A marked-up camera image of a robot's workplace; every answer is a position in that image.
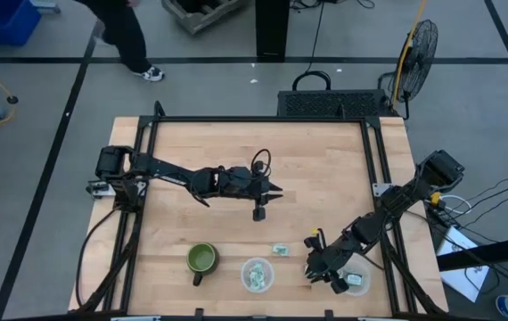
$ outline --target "wooden tabletop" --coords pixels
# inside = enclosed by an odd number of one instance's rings
[[[136,124],[137,118],[117,118],[110,144],[133,145]],[[405,184],[413,177],[414,164],[403,121],[381,119],[381,124],[393,183]],[[374,142],[373,131],[370,137]],[[379,164],[376,144],[372,146]],[[154,157],[189,169],[248,167],[262,148],[272,153],[271,181],[284,190],[282,199],[266,206],[262,222],[252,220],[253,202],[210,199],[206,208],[184,188],[151,182],[129,314],[186,316],[203,308],[207,316],[319,317],[326,309],[332,309],[336,317],[390,316],[384,273],[366,262],[372,283],[361,297],[336,295],[328,284],[310,284],[303,273],[308,254],[303,240],[312,227],[321,227],[332,242],[344,226],[373,210],[358,124],[161,123]],[[376,172],[381,181],[378,165]],[[111,205],[112,199],[95,202],[90,228]],[[424,213],[420,203],[412,210]],[[84,300],[110,267],[118,222],[116,214],[86,247],[80,285]],[[405,215],[401,226],[411,271],[426,293],[447,309],[426,223]],[[194,287],[185,255],[200,242],[214,244],[221,259],[216,272]],[[290,257],[272,254],[276,243],[289,246]],[[368,256],[382,265],[378,245]],[[241,282],[242,263],[252,257],[266,258],[274,267],[274,284],[262,294],[249,293]],[[400,306],[406,310],[402,281],[395,274]],[[123,275],[118,282],[123,283]],[[114,307],[119,306],[120,290],[121,286],[116,287]],[[72,299],[70,308],[75,307]]]

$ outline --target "white cable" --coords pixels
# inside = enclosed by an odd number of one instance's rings
[[[466,211],[462,211],[462,210],[455,210],[455,209],[453,209],[453,208],[451,208],[451,207],[447,207],[447,206],[446,206],[446,209],[447,209],[447,210],[451,210],[453,213],[456,213],[456,214],[468,214],[468,213],[470,213],[470,212],[471,212],[471,205],[470,205],[470,203],[469,203],[468,201],[466,201],[465,199],[463,199],[462,197],[457,196],[457,195],[452,195],[452,194],[448,194],[448,195],[442,195],[442,196],[440,196],[440,200],[444,200],[444,199],[446,199],[446,198],[453,198],[453,199],[456,199],[456,200],[458,200],[458,201],[460,201],[460,202],[462,202],[462,203],[466,204],[466,206],[468,206],[468,210],[466,210]]]

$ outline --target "gray floor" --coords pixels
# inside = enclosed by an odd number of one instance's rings
[[[352,0],[327,5],[316,55],[397,57],[420,1],[376,3],[371,11]],[[28,44],[0,47],[0,55],[81,57],[95,19],[80,4],[65,0],[59,4],[62,14],[43,17]],[[508,0],[494,4],[508,31]],[[311,54],[318,13],[291,13],[289,56]],[[252,6],[194,37],[177,26],[158,1],[143,0],[137,14],[150,57],[255,55]],[[431,0],[424,18],[438,25],[438,57],[508,57],[483,1]],[[94,56],[115,57],[117,51],[98,46]],[[93,205],[84,187],[93,178],[97,154],[108,142],[115,117],[151,113],[155,100],[169,115],[273,115],[277,92],[290,88],[306,67],[171,64],[161,66],[168,74],[165,81],[148,84],[118,64],[90,65],[5,317],[62,313],[68,307]],[[328,72],[333,88],[366,89],[394,66],[330,63],[315,64],[313,69]],[[0,284],[77,72],[75,64],[0,64],[0,79],[20,98],[13,121],[0,127]],[[299,89],[322,87],[319,79],[305,79]],[[414,158],[419,161],[434,149],[446,149],[466,167],[455,193],[472,197],[508,177],[508,64],[435,65],[411,108],[407,126]],[[461,222],[475,219],[497,202],[482,204]],[[508,239],[508,202],[471,227],[496,240]],[[485,243],[477,235],[467,235]],[[494,282],[489,275],[484,287]],[[508,293],[507,281],[475,304],[447,289],[455,314],[502,319],[493,302],[498,293]]]

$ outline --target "person's leg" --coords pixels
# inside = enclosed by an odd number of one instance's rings
[[[81,0],[103,22],[105,42],[118,48],[121,62],[147,80],[157,81],[162,72],[147,61],[145,39],[133,8],[113,2]]]

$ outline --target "clear plastic cup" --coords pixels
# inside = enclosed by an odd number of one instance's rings
[[[257,264],[261,266],[264,273],[264,286],[259,289],[253,289],[250,282],[250,273],[255,270]],[[263,293],[266,292],[274,283],[274,268],[267,259],[252,258],[242,265],[240,279],[242,280],[242,284],[246,290],[252,293]]]
[[[369,287],[371,287],[371,271],[369,271],[366,263],[368,262],[354,254],[345,266],[339,269],[338,272],[340,276],[344,278],[347,277],[348,274],[357,274],[361,276],[361,285],[350,285],[349,290],[345,291],[345,293],[353,296],[361,296],[369,291]]]

